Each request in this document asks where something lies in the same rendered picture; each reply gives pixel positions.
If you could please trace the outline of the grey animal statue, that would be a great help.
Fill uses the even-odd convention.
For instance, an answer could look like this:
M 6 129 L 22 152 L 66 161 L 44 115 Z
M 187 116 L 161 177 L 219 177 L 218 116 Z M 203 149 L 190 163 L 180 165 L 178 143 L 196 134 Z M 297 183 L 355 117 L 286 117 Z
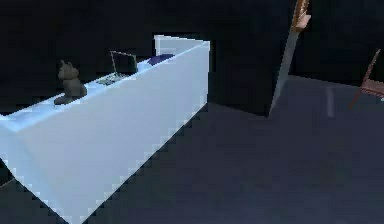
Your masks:
M 79 70 L 71 62 L 60 61 L 58 78 L 62 81 L 64 95 L 54 100 L 55 105 L 69 104 L 87 95 L 87 89 L 79 79 Z

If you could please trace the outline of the dark blue flat book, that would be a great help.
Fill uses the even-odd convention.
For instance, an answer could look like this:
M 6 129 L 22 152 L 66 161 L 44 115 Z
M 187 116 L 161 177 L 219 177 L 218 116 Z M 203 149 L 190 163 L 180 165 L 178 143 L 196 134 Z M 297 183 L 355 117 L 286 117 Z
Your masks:
M 162 61 L 165 61 L 169 58 L 172 58 L 174 57 L 174 54 L 161 54 L 161 55 L 156 55 L 156 56 L 152 56 L 148 61 L 147 63 L 150 64 L 150 65 L 156 65 L 158 63 L 161 63 Z

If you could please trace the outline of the gold framed wall picture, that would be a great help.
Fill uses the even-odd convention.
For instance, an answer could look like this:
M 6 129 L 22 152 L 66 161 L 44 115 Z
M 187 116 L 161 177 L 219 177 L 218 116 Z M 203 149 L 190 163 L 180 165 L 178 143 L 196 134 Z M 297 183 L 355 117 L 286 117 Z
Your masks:
M 309 0 L 297 0 L 295 4 L 294 14 L 292 18 L 291 30 L 295 32 L 302 32 L 311 16 L 307 13 Z

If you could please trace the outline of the pale blue long cabinet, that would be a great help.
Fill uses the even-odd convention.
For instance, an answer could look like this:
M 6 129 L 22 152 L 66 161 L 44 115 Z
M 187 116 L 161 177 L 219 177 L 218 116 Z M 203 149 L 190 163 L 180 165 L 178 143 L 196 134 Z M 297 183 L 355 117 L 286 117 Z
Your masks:
M 67 224 L 83 224 L 207 102 L 209 42 L 154 40 L 166 60 L 89 82 L 67 105 L 0 115 L 0 159 Z

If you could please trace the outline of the reddish brown wooden chair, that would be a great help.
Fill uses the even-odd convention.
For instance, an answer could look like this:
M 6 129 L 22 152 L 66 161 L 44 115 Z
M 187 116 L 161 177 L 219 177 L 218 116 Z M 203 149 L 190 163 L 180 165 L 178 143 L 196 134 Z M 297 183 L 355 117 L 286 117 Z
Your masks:
M 364 93 L 368 95 L 373 95 L 379 98 L 384 98 L 384 82 L 376 81 L 370 78 L 372 70 L 377 62 L 377 59 L 381 53 L 381 49 L 377 49 L 370 64 L 367 67 L 365 75 L 363 77 L 362 83 L 359 86 L 357 92 L 355 93 L 349 107 L 352 108 L 355 103 L 358 101 L 359 96 Z

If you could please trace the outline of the open dark laptop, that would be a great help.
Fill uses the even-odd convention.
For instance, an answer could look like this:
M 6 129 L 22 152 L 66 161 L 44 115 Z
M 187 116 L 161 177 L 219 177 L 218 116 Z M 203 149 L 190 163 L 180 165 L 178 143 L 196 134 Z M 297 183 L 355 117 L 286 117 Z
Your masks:
M 110 74 L 98 79 L 98 84 L 108 86 L 119 82 L 125 77 L 129 77 L 138 71 L 137 59 L 135 55 L 116 50 L 111 50 L 110 55 L 113 71 Z

